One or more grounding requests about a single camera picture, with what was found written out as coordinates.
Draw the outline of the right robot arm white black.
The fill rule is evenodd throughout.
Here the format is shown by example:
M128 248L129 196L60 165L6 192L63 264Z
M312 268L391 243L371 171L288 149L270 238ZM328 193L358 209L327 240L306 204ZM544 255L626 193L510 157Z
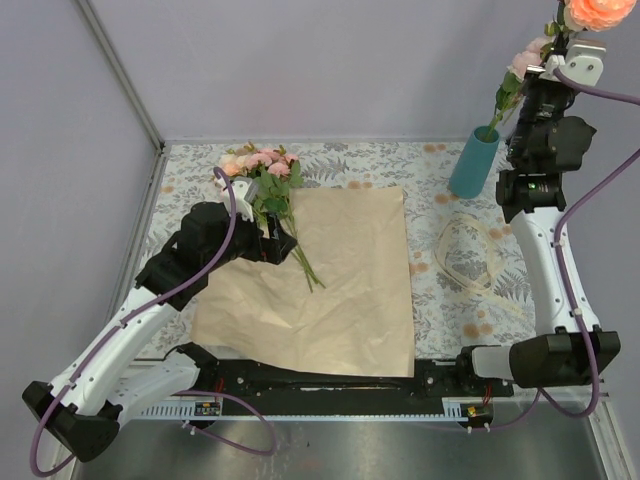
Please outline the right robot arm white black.
M480 394L491 379L522 388L586 385L620 351L619 336L602 329L581 284L571 252L564 174L581 168L596 133L566 115L576 92L560 82L530 77L514 131L510 166L499 173L496 200L521 249L535 309L534 337L510 346L466 347L457 357L457 388Z

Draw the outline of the orange beige wrapping paper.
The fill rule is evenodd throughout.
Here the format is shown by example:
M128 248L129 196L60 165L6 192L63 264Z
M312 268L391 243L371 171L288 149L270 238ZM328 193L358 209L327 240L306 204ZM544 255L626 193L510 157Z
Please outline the orange beige wrapping paper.
M293 257L234 260L196 299L191 339L294 371L414 373L415 340L400 187L292 194L297 238L321 285Z

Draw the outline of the pink flower bunch green stems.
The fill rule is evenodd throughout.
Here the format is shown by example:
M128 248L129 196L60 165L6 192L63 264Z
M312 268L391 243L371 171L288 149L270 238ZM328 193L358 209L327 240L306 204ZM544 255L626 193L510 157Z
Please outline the pink flower bunch green stems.
M249 142L226 150L218 167L230 180L244 176L258 182L253 212L254 222L262 232L262 260L279 264L293 257L302 268L310 290L324 287L298 242L292 192L302 186L303 180L297 155L289 153L284 146L258 148Z

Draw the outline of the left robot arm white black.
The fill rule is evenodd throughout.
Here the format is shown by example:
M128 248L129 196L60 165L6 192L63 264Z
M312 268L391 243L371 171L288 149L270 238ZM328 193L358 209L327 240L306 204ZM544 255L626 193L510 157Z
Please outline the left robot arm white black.
M122 373L151 338L208 285L209 274L235 259L281 264L297 241L276 215L261 229L230 207L201 202L152 256L117 314L85 351L49 382L33 381L22 394L38 419L73 458L101 455L139 413L168 396L219 387L217 359L187 343L162 362L124 381Z

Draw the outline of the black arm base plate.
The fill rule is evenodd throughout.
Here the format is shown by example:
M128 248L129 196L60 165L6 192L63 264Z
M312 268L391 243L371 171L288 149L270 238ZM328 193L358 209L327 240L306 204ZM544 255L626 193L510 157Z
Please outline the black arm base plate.
M509 398L505 380L471 377L451 361L419 359L410 377L350 376L297 372L251 360L213 360L203 366L192 390L256 396L267 391L398 391L419 397Z

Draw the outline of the cream printed ribbon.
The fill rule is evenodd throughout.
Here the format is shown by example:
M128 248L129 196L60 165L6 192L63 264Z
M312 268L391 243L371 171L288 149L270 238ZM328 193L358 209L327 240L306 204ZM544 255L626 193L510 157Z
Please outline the cream printed ribbon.
M473 216L452 216L437 237L433 259L442 273L469 296L481 297L517 318L526 318L522 307L494 292L506 261L500 258L488 228Z

